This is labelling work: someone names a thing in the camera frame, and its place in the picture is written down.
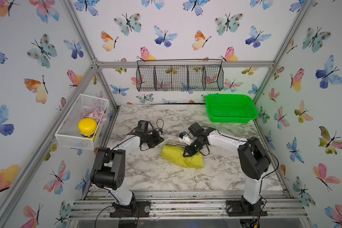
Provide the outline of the lime green long pants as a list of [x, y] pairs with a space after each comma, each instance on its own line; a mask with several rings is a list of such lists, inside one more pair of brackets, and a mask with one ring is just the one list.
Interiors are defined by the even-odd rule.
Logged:
[[192, 157], [184, 157], [186, 144], [167, 142], [161, 151], [161, 157], [168, 162], [183, 168], [202, 169], [204, 167], [203, 156], [196, 153]]

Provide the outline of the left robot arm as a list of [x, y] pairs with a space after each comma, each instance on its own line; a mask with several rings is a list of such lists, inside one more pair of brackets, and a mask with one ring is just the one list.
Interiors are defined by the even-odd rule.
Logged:
[[153, 127], [151, 122], [140, 120], [137, 127], [128, 133], [124, 140], [113, 147], [99, 147], [90, 174], [90, 182], [106, 190], [115, 199], [120, 208], [134, 209], [134, 194], [123, 186], [125, 178], [126, 155], [145, 144], [149, 149], [162, 143], [162, 127]]

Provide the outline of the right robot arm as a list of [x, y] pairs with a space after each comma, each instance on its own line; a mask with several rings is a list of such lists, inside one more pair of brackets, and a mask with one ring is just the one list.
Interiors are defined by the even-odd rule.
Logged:
[[193, 123], [188, 130], [193, 138], [190, 138], [187, 133], [179, 134], [179, 139], [187, 144], [183, 157], [193, 157], [200, 153], [203, 147], [209, 145], [237, 152], [241, 169], [246, 175], [245, 190], [241, 200], [253, 206], [257, 205], [262, 199], [260, 195], [262, 179], [267, 176], [270, 166], [267, 151], [259, 139], [256, 137], [244, 139], [226, 135], [215, 128], [203, 128], [198, 123]]

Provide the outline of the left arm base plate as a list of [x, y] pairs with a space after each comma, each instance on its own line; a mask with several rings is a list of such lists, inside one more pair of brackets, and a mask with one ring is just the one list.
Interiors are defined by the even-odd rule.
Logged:
[[147, 218], [151, 210], [151, 203], [148, 201], [131, 201], [130, 205], [123, 206], [113, 202], [110, 208], [109, 217], [111, 218]]

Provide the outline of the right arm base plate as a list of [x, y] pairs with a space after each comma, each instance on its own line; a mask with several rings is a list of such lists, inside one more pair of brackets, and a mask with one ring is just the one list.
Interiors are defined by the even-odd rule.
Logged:
[[227, 200], [226, 201], [226, 213], [229, 217], [243, 217], [243, 216], [261, 216], [265, 217], [268, 215], [266, 211], [263, 210], [265, 206], [262, 199], [260, 199], [256, 204], [251, 204], [248, 201], [241, 200]]

